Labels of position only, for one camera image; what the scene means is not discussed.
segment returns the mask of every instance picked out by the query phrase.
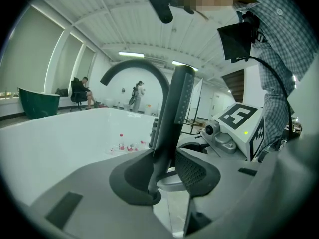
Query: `black cable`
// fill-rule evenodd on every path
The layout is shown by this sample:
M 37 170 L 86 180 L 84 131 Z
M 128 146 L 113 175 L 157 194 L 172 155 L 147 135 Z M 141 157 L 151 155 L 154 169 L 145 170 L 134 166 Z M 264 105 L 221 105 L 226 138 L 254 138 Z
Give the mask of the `black cable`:
M 288 108 L 288 119 L 289 119 L 289 140 L 293 139 L 293 123 L 291 121 L 291 111 L 290 111 L 290 105 L 289 105 L 289 102 L 287 100 L 288 98 L 288 95 L 287 95 L 287 92 L 286 92 L 286 89 L 285 89 L 285 86 L 282 82 L 282 80 L 279 78 L 278 74 L 275 72 L 275 70 L 268 64 L 266 63 L 264 60 L 261 60 L 260 58 L 255 58 L 255 57 L 251 57 L 249 56 L 248 58 L 253 58 L 255 59 L 256 61 L 258 61 L 259 63 L 263 64 L 265 67 L 267 67 L 269 69 L 269 71 L 272 72 L 272 74 L 275 76 L 275 78 L 277 79 L 283 93 L 284 93 L 284 96 L 286 98 L 286 104 L 287 104 L 287 108 Z M 240 60 L 244 60 L 244 59 L 247 59 L 247 57 L 244 57 L 244 58 L 240 58 L 238 59 L 237 61 L 240 61 Z

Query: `person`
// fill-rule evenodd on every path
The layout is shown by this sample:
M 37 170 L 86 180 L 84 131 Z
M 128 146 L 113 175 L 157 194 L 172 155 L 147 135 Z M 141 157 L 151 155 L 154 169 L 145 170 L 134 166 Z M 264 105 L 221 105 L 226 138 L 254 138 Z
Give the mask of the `person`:
M 142 85 L 144 83 L 142 81 L 139 81 L 135 86 L 135 101 L 133 105 L 133 112 L 137 113 L 141 104 L 141 98 L 145 93 L 145 89 L 143 89 Z
M 215 6 L 229 6 L 257 16 L 259 33 L 264 39 L 252 45 L 257 57 L 268 63 L 279 75 L 289 95 L 294 89 L 293 75 L 300 81 L 318 50 L 318 39 L 300 9 L 292 0 L 182 0 L 194 11 Z M 260 80 L 264 90 L 265 140 L 260 151 L 281 139 L 288 123 L 286 99 L 273 74 L 259 63 Z
M 78 95 L 81 99 L 86 99 L 88 101 L 87 110 L 91 108 L 91 102 L 94 102 L 94 106 L 97 107 L 99 102 L 97 102 L 94 97 L 92 91 L 89 88 L 86 88 L 84 85 L 88 82 L 87 77 L 83 77 L 81 81 L 74 81 L 74 92 L 80 92 Z

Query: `woman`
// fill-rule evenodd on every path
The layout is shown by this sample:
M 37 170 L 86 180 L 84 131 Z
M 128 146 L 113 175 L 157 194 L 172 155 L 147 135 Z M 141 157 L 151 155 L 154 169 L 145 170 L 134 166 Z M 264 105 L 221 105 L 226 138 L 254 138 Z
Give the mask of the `woman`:
M 141 103 L 141 97 L 144 95 L 145 89 L 142 88 L 143 82 L 139 81 L 135 86 L 135 101 L 133 105 L 133 112 L 137 113 Z

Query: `ceiling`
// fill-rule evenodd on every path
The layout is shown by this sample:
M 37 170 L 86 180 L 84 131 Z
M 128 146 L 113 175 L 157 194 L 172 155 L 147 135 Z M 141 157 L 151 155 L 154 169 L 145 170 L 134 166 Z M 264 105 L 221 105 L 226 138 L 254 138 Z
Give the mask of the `ceiling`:
M 147 0 L 44 0 L 94 41 L 112 62 L 128 59 L 119 51 L 143 53 L 160 68 L 172 61 L 199 69 L 196 76 L 227 88 L 221 76 L 255 64 L 224 61 L 217 28 L 238 23 L 231 7 L 190 15 L 171 8 L 173 21 L 162 24 Z

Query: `white bathtub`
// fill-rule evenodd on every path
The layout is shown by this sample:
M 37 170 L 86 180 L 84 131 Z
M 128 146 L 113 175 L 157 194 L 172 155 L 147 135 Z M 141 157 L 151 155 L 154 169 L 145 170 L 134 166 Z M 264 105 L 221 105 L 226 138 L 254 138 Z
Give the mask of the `white bathtub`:
M 109 150 L 118 146 L 121 133 L 126 143 L 148 142 L 154 118 L 100 108 L 2 128 L 2 175 L 13 196 L 30 205 L 76 169 L 112 158 Z

